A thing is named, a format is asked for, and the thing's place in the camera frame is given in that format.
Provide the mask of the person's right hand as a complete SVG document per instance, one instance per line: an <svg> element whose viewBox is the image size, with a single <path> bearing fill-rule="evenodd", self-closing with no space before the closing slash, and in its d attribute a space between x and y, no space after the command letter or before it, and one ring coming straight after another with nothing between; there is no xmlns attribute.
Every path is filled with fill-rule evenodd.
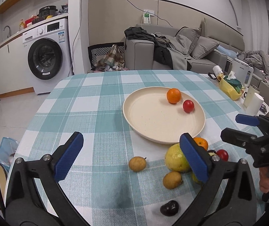
<svg viewBox="0 0 269 226"><path fill-rule="evenodd" d="M269 192L269 166L259 168L259 177L260 191L266 194Z"/></svg>

